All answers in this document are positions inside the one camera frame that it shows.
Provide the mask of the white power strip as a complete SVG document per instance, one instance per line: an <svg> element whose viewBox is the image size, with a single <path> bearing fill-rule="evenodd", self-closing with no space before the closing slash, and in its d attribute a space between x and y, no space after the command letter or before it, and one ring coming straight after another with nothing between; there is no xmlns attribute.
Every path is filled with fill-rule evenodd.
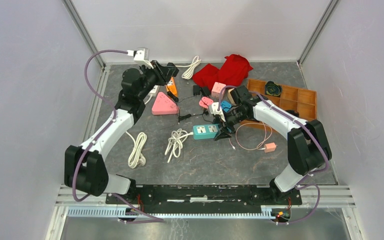
<svg viewBox="0 0 384 240"><path fill-rule="evenodd" d="M156 97L157 94L158 94L158 92L159 92L159 89L160 89L160 86L159 86L159 85L155 85L155 86L153 87L153 89L148 93L148 95L149 95L150 97Z"/></svg>

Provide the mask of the beige cube plug adapter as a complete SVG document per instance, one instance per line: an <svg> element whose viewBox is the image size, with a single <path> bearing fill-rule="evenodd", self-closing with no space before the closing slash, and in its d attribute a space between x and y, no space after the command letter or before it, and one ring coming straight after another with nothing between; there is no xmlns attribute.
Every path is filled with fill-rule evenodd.
<svg viewBox="0 0 384 240"><path fill-rule="evenodd" d="M235 104L235 100L234 98L232 97L232 91L234 90L234 88L231 88L227 91L227 98L229 100L229 102L233 105Z"/></svg>

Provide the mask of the blue plug adapter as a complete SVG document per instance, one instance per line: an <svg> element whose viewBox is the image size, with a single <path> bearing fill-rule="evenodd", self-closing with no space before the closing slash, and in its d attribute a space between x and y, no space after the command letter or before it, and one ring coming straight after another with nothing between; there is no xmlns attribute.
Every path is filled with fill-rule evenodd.
<svg viewBox="0 0 384 240"><path fill-rule="evenodd" d="M220 107L221 109L224 111L224 112L228 112L231 108L232 108L232 105L226 101L226 100L223 100L221 103L220 103Z"/></svg>

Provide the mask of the pink plug adapter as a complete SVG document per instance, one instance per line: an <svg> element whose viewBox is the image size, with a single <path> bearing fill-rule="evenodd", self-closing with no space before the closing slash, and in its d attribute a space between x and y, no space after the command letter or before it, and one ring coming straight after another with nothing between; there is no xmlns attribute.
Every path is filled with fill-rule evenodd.
<svg viewBox="0 0 384 240"><path fill-rule="evenodd" d="M208 107L210 107L213 104L213 102L214 101L211 98L203 96L200 98L198 104L200 107L204 109L208 109Z"/></svg>
<svg viewBox="0 0 384 240"><path fill-rule="evenodd" d="M277 145L274 142L270 142L270 143L267 143L267 144L264 145L263 151L265 153L270 153L270 152L275 151L276 148L277 148Z"/></svg>

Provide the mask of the orange power strip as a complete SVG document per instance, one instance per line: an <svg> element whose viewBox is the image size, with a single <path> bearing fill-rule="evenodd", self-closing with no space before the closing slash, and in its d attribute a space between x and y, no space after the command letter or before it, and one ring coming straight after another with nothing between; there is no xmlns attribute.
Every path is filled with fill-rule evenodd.
<svg viewBox="0 0 384 240"><path fill-rule="evenodd" d="M175 78L171 77L169 82L166 84L166 91L172 93L174 96L178 97L178 91L176 87Z"/></svg>

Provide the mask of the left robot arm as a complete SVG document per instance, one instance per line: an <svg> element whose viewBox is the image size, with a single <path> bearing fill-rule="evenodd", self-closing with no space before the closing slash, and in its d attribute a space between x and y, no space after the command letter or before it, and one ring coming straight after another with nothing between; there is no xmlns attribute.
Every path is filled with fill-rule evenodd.
<svg viewBox="0 0 384 240"><path fill-rule="evenodd" d="M65 150L64 184L67 187L96 197L116 193L125 204L136 200L137 190L130 186L132 180L109 174L105 160L117 141L142 116L146 107L144 99L154 86L167 85L179 72L172 62L161 65L153 60L151 66L125 70L118 101L110 117L81 145L70 145Z"/></svg>

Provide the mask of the pink cube socket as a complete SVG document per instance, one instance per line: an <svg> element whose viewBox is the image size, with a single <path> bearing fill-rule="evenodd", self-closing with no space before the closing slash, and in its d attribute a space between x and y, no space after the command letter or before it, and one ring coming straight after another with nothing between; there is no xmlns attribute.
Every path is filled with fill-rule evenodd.
<svg viewBox="0 0 384 240"><path fill-rule="evenodd" d="M215 83L213 84L212 89L211 89L211 96L212 96L214 99L223 98L224 93L222 92L222 89L223 89L225 86L226 86L226 85L225 85L224 83L215 82Z"/></svg>

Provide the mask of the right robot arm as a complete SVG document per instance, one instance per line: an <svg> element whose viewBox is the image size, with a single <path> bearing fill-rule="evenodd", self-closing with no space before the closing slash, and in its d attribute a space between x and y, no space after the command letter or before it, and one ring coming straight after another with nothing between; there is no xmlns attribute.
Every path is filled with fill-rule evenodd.
<svg viewBox="0 0 384 240"><path fill-rule="evenodd" d="M234 106L229 111L224 111L219 101L207 108L214 116L214 124L221 126L215 141L232 137L235 125L244 120L261 122L287 141L288 164L269 184L268 196L273 203L282 204L289 198L289 191L297 189L304 179L329 169L332 151L319 120L308 121L294 116L243 85L230 89Z"/></svg>

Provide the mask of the teal power strip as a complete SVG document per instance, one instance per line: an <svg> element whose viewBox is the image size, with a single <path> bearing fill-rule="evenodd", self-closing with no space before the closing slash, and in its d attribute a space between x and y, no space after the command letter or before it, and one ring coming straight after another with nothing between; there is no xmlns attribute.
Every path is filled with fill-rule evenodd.
<svg viewBox="0 0 384 240"><path fill-rule="evenodd" d="M193 139L194 140L206 140L213 139L219 131L219 124L204 124L204 125L194 125L193 130Z"/></svg>

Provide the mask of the pink power strip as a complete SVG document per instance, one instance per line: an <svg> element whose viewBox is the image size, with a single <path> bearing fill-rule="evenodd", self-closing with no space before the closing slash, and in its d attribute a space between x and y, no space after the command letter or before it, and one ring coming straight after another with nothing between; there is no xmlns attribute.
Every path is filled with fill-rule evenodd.
<svg viewBox="0 0 384 240"><path fill-rule="evenodd" d="M169 96L163 92L159 92L151 108L151 113L155 116L176 115L179 113L179 110L176 103Z"/></svg>

